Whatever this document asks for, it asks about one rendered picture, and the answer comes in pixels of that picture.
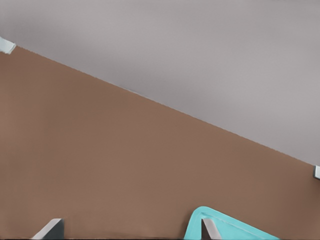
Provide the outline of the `pale blue-green tray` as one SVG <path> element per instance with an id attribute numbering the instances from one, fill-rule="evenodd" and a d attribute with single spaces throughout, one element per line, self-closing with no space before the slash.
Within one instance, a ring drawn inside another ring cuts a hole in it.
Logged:
<path id="1" fill-rule="evenodd" d="M 202 219 L 211 219 L 222 239 L 201 239 Z M 280 240 L 278 237 L 207 206 L 196 208 L 187 225 L 184 240 Z"/>

